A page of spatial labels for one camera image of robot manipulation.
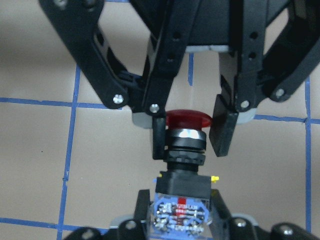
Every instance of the yellow tab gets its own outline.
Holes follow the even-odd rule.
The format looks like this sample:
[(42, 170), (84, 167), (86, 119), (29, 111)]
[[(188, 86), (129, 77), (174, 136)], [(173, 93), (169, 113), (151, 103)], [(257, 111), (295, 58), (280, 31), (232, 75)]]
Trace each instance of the yellow tab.
[(220, 178), (218, 177), (218, 176), (211, 176), (211, 182), (212, 183), (216, 183), (217, 181), (219, 181), (220, 180)]

